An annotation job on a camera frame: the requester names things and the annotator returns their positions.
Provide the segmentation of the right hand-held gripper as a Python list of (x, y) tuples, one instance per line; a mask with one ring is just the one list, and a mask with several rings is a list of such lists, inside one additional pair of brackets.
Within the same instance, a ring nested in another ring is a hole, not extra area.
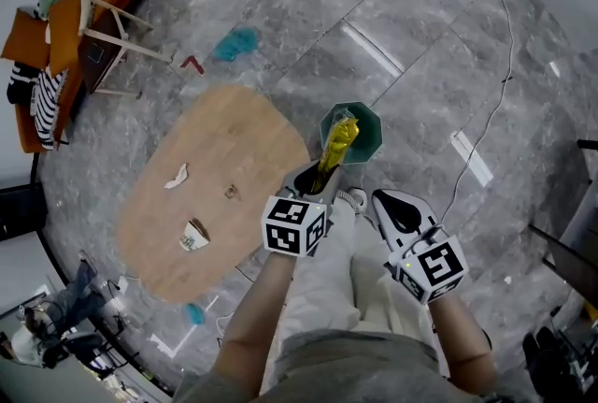
[(407, 243), (417, 241), (438, 222), (425, 200), (398, 190), (376, 189), (372, 203), (389, 248), (402, 251), (393, 252), (385, 267), (417, 302), (427, 305), (459, 286), (469, 268), (455, 236), (432, 245), (420, 241), (415, 253), (403, 253)]

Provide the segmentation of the yellow snack wrapper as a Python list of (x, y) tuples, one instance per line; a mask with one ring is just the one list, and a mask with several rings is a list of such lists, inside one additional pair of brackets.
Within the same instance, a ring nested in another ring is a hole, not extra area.
[(335, 169), (343, 164), (350, 146), (359, 133), (358, 120), (354, 117), (342, 117), (332, 125), (317, 165), (316, 178), (312, 186), (313, 194), (321, 192)]

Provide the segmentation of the green waste bin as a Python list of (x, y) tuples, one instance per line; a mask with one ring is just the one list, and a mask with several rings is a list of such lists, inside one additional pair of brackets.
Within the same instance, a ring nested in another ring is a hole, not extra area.
[(360, 133), (349, 147), (345, 166), (367, 163), (382, 145), (381, 119), (366, 104), (355, 101), (335, 104), (320, 121), (320, 141), (324, 148), (326, 138), (336, 117), (350, 113), (358, 120)]

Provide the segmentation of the paper cup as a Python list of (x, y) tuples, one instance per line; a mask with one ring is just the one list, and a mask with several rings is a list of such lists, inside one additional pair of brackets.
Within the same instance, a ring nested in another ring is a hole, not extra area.
[(197, 219), (187, 222), (183, 234), (179, 239), (180, 246), (187, 252), (204, 248), (210, 243), (207, 230)]

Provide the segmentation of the white tissue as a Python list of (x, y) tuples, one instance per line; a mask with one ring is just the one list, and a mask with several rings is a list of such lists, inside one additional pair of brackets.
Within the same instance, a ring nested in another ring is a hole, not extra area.
[(184, 163), (178, 170), (177, 175), (171, 179), (170, 181), (168, 181), (165, 185), (164, 188), (166, 190), (171, 190), (174, 188), (177, 188), (180, 184), (182, 184), (187, 178), (189, 177), (188, 174), (188, 164)]

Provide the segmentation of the person's right forearm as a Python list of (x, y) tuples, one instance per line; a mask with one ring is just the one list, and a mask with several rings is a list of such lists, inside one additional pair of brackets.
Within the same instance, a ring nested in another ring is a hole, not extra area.
[(451, 382), (472, 395), (489, 393), (496, 381), (492, 349), (473, 314), (455, 291), (428, 307)]

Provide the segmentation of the oval wooden table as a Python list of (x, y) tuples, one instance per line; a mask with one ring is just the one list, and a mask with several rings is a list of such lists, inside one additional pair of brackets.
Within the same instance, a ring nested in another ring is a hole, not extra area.
[[(294, 126), (263, 95), (239, 85), (202, 93), (161, 140), (119, 213), (121, 257), (153, 296), (193, 302), (263, 244), (269, 196), (309, 153)], [(166, 190), (179, 168), (189, 177)], [(234, 184), (242, 199), (229, 200)], [(197, 219), (210, 243), (179, 244)]]

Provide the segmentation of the person's beige trousers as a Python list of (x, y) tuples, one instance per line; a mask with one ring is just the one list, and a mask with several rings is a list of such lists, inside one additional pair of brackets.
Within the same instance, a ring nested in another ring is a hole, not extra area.
[(332, 223), (315, 255), (295, 268), (278, 325), (278, 366), (363, 354), (437, 371), (429, 312), (385, 268), (378, 230), (342, 198)]

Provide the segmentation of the person's grey shirt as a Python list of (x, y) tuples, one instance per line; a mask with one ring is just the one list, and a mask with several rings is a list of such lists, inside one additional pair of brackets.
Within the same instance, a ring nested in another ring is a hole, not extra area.
[(287, 338), (260, 396), (213, 371), (187, 376), (172, 403), (542, 403), (521, 368), (471, 395), (445, 379), (435, 349), (406, 336), (314, 330)]

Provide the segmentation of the large teal cloth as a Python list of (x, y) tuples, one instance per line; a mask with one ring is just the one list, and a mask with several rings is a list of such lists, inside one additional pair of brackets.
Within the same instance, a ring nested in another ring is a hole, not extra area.
[(213, 50), (216, 60), (233, 62), (239, 55), (257, 50), (259, 35), (253, 28), (234, 29)]

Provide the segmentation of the white tape corner mark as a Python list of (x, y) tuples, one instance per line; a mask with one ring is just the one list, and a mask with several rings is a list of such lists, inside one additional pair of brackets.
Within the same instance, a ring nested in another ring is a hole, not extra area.
[[(219, 300), (219, 296), (216, 295), (208, 304), (207, 306), (203, 309), (201, 308), (204, 313), (205, 316), (207, 314), (207, 312), (214, 306), (214, 304)], [(152, 342), (156, 345), (157, 349), (159, 352), (167, 355), (170, 359), (174, 359), (178, 352), (185, 346), (186, 342), (188, 341), (188, 339), (191, 337), (191, 335), (193, 334), (194, 330), (201, 325), (191, 325), (191, 327), (188, 329), (188, 331), (184, 334), (183, 338), (180, 340), (180, 342), (173, 348), (169, 347), (162, 339), (160, 339), (155, 333), (153, 333), (150, 338), (149, 338), (149, 342)]]

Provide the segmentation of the black phone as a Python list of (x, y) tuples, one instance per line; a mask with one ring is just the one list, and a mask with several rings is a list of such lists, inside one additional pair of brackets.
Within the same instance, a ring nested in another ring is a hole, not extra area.
[(86, 57), (95, 65), (100, 65), (104, 60), (105, 52), (106, 50), (102, 45), (99, 45), (92, 40), (89, 42)]

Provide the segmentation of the black white striped blanket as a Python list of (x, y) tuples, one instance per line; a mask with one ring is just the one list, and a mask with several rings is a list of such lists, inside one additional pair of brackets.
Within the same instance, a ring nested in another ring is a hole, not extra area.
[(34, 118), (37, 137), (48, 151), (55, 149), (55, 130), (59, 117), (59, 100), (66, 83), (68, 71), (53, 77), (50, 67), (42, 70), (32, 90), (30, 115)]

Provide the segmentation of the orange cushion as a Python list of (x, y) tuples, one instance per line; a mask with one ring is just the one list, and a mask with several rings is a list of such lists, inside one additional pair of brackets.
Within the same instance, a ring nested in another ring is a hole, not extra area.
[(17, 9), (0, 57), (36, 69), (45, 69), (50, 59), (46, 29), (47, 24), (44, 21)]
[(60, 0), (50, 7), (50, 75), (55, 77), (78, 62), (78, 46), (88, 27), (91, 0)]

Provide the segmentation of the black white striped pillow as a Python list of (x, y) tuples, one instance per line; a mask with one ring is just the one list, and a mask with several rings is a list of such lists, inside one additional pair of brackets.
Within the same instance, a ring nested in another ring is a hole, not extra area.
[(7, 86), (8, 102), (12, 105), (29, 104), (39, 74), (38, 68), (15, 62)]

